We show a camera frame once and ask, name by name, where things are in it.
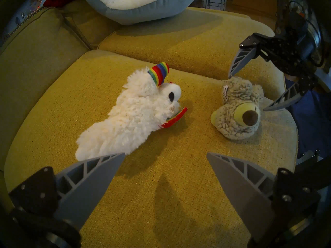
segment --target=black eye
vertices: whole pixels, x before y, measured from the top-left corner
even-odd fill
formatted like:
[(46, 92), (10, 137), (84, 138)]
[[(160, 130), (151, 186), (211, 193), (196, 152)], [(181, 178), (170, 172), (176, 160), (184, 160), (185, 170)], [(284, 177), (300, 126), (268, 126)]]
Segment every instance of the black eye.
[(171, 102), (173, 102), (173, 99), (175, 98), (175, 94), (173, 92), (169, 93), (169, 99)]

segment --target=pet bed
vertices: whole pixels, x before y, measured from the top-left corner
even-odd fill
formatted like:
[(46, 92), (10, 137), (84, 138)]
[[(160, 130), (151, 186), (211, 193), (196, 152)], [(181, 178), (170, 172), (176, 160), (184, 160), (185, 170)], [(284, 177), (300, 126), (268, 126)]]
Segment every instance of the pet bed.
[(86, 0), (97, 12), (123, 25), (182, 12), (194, 0)]

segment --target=gray plush toy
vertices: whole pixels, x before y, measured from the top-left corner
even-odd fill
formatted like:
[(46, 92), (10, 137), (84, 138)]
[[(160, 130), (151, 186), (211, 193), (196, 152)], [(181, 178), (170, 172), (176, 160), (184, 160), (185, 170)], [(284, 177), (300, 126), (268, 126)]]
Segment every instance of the gray plush toy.
[(223, 95), (224, 105), (212, 114), (212, 124), (228, 139), (252, 136), (260, 123), (262, 87), (241, 77), (232, 77), (223, 81)]

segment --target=yellow couch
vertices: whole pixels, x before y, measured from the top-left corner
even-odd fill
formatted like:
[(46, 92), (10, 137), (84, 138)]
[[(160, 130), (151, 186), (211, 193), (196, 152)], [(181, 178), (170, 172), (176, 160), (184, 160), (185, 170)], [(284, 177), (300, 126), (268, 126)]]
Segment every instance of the yellow couch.
[[(11, 210), (7, 192), (40, 168), (57, 173), (75, 163), (78, 135), (107, 117), (127, 76), (165, 61), (166, 81), (180, 85), (188, 112), (125, 158), (80, 231), (83, 247), (244, 247), (249, 233), (206, 153), (276, 173), (294, 170), (298, 141), (286, 110), (262, 113), (257, 133), (243, 141), (210, 123), (222, 106), (220, 80), (253, 32), (273, 35), (247, 16), (205, 9), (133, 26), (100, 16), (84, 0), (39, 11), (0, 50), (2, 207)], [(263, 106), (285, 91), (283, 74), (262, 59), (238, 75), (262, 85)]]

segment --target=rainbow striped fabric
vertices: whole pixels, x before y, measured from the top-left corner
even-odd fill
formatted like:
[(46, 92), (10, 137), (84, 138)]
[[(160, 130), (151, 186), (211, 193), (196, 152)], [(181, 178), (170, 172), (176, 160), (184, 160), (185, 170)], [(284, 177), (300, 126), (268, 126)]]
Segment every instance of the rainbow striped fabric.
[(169, 73), (169, 66), (168, 64), (161, 62), (160, 64), (148, 70), (148, 73), (153, 78), (156, 86), (160, 86), (161, 84), (164, 83), (164, 79)]

